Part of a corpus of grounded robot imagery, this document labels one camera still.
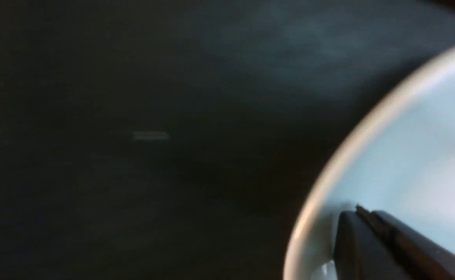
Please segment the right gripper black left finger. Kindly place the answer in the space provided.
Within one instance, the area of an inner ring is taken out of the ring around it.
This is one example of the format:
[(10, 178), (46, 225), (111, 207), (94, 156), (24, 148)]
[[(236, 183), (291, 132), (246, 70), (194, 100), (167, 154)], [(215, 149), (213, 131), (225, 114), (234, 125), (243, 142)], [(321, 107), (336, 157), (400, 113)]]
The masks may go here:
[(339, 280), (409, 280), (409, 275), (357, 213), (338, 218), (333, 259)]

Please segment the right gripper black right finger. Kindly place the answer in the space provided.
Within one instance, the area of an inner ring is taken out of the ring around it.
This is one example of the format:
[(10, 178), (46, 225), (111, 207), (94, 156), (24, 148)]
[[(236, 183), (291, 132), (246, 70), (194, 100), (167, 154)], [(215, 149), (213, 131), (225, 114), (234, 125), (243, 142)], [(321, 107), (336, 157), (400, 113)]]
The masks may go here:
[(386, 211), (356, 213), (413, 280), (455, 280), (455, 254)]

